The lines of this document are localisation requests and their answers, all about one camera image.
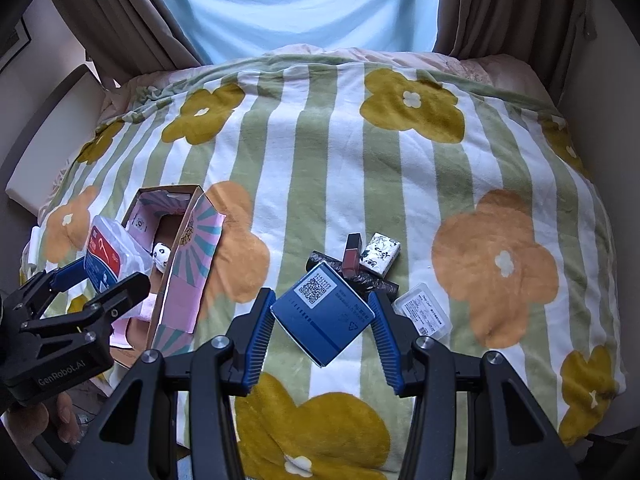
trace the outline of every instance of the beige curtain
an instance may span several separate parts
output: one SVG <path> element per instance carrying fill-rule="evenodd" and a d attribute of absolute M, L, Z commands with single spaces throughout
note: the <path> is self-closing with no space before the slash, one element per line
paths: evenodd
<path fill-rule="evenodd" d="M 200 66 L 162 0 L 52 0 L 100 76 L 134 76 Z"/>
<path fill-rule="evenodd" d="M 434 52 L 510 54 L 531 65 L 557 102 L 586 0 L 440 0 Z"/>

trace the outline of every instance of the window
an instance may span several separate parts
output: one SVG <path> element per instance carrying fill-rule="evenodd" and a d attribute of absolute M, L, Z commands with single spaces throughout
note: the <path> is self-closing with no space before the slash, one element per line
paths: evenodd
<path fill-rule="evenodd" d="M 207 63 L 287 44 L 431 51 L 438 0 L 164 0 Z"/>

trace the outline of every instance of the blue box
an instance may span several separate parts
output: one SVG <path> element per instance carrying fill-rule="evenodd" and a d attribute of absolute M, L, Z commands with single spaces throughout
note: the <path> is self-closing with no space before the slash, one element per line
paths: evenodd
<path fill-rule="evenodd" d="M 321 367 L 335 359 L 375 318 L 369 306 L 325 262 L 280 296 L 271 311 Z"/>

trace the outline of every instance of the cardboard box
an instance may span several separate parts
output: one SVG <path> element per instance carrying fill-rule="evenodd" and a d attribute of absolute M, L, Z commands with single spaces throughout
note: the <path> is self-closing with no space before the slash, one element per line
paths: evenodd
<path fill-rule="evenodd" d="M 150 276 L 151 292 L 158 295 L 151 321 L 131 319 L 126 334 L 132 348 L 111 347 L 117 362 L 131 367 L 151 348 L 159 323 L 193 333 L 224 218 L 200 186 L 138 190 L 122 225 L 149 253 L 162 242 L 171 256 L 164 274 L 154 266 Z"/>

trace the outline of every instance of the striped blanket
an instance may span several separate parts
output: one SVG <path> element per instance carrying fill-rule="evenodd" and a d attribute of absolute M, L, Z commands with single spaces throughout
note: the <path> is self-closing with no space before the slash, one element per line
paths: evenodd
<path fill-rule="evenodd" d="M 120 220 L 140 187 L 200 184 L 226 215 L 193 336 L 197 348 L 280 295 L 309 253 L 346 235 L 402 244 L 388 276 L 425 282 L 453 329 L 445 343 L 499 349 L 571 444 L 625 387 L 606 213 L 547 104 L 440 72 L 321 56 L 263 57 L 140 88 L 101 124 L 43 222 L 40 269 L 82 253 L 91 218 Z M 88 283 L 48 314 L 79 308 Z M 254 391 L 233 403 L 247 476 L 396 478 L 413 403 L 393 396 L 370 329 L 318 368 L 275 327 Z M 456 473 L 466 411 L 458 410 Z M 178 440 L 188 445 L 180 397 Z"/>

